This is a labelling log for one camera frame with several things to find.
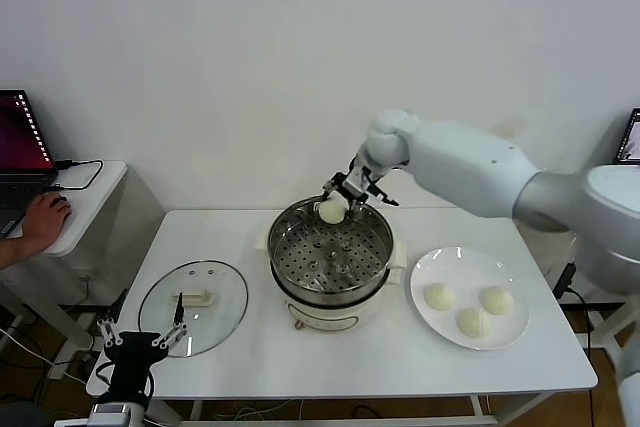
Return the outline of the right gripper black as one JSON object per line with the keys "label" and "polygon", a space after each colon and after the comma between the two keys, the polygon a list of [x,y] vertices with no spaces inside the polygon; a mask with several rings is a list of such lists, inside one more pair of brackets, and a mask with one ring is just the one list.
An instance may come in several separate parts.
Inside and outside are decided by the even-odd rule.
{"label": "right gripper black", "polygon": [[340,197],[348,202],[349,212],[355,214],[372,196],[382,200],[385,193],[370,178],[370,170],[358,160],[352,160],[347,174],[336,172],[323,184],[321,201]]}

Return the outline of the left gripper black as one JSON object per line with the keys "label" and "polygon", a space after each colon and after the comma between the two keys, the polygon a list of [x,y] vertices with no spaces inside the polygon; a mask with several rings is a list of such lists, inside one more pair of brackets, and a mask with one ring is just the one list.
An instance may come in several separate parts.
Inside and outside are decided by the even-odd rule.
{"label": "left gripper black", "polygon": [[104,341],[108,364],[113,367],[104,400],[150,400],[155,391],[151,367],[168,357],[186,335],[183,293],[180,292],[173,321],[163,334],[154,332],[123,332],[117,329],[120,312],[127,297],[124,289],[108,308],[104,317],[97,320],[97,328]]}

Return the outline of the person's bare hand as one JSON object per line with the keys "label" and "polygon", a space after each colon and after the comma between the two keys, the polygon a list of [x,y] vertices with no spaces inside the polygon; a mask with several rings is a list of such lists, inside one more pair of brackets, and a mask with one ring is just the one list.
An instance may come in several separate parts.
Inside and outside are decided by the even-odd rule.
{"label": "person's bare hand", "polygon": [[71,214],[68,200],[57,193],[34,199],[22,223],[21,241],[30,255],[50,247],[59,237],[64,222]]}

